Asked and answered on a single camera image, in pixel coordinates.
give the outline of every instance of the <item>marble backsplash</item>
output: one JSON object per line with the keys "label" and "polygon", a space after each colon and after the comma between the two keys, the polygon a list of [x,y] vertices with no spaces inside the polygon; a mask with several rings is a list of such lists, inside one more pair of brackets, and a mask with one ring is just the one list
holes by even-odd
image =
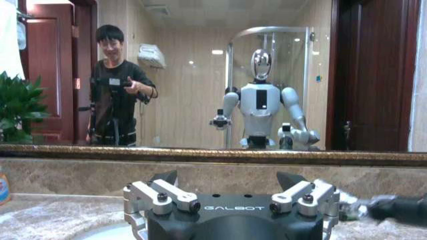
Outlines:
{"label": "marble backsplash", "polygon": [[195,193],[281,192],[276,172],[321,178],[359,197],[427,193],[427,168],[171,163],[0,157],[12,193],[121,196],[127,183],[177,170],[179,187]]}

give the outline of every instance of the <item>shower door frame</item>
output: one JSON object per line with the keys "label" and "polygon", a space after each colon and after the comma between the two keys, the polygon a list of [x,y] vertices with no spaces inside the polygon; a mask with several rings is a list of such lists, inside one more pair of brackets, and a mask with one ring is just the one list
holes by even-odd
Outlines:
{"label": "shower door frame", "polygon": [[[233,42],[240,37],[252,34],[268,34],[268,33],[305,33],[305,44],[304,44],[304,70],[303,70],[303,96],[301,96],[301,109],[305,112],[307,109],[307,82],[308,82],[308,57],[309,57],[309,27],[292,27],[292,26],[259,26],[248,28],[240,31],[232,38],[227,45],[225,54],[225,88],[233,86],[233,54],[235,47]],[[224,148],[229,149],[232,146],[232,126],[229,125],[224,132]]]}

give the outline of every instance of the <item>plastic bottle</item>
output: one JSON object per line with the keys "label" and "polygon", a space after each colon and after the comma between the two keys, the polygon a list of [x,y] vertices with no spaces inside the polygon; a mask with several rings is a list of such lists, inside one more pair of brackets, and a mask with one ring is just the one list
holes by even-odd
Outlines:
{"label": "plastic bottle", "polygon": [[1,172],[0,167],[0,205],[5,204],[10,200],[9,182],[6,175]]}

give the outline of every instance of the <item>black hair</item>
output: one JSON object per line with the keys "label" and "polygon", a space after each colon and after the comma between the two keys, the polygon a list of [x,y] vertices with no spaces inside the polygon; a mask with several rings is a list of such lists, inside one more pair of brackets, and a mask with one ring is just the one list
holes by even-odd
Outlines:
{"label": "black hair", "polygon": [[99,43],[103,40],[119,40],[120,43],[124,42],[125,37],[123,31],[119,27],[113,25],[103,25],[96,30],[96,42]]}

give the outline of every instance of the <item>sink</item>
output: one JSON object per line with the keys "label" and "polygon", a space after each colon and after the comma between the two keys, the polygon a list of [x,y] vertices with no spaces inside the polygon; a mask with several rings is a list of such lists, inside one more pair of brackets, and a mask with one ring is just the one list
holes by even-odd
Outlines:
{"label": "sink", "polygon": [[73,240],[136,240],[132,234],[131,225],[117,223],[113,225],[99,227],[84,234],[79,235]]}

